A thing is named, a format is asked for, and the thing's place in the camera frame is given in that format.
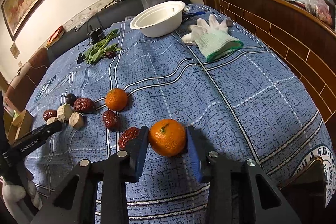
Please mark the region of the gloved left hand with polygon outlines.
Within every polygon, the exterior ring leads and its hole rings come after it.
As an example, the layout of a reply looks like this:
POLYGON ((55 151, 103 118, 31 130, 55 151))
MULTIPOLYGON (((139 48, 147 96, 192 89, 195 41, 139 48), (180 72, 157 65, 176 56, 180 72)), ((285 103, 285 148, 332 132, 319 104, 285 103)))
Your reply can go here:
POLYGON ((26 192, 25 188, 22 186, 9 184, 5 179, 3 179, 2 197, 5 206, 17 223, 31 223, 34 217, 32 213, 29 213, 26 209, 22 209, 19 206, 19 203, 25 198, 25 196, 30 197, 34 207, 38 210, 40 210, 43 206, 42 199, 37 192, 37 187, 33 182, 33 174, 26 169, 26 175, 28 192, 26 192))

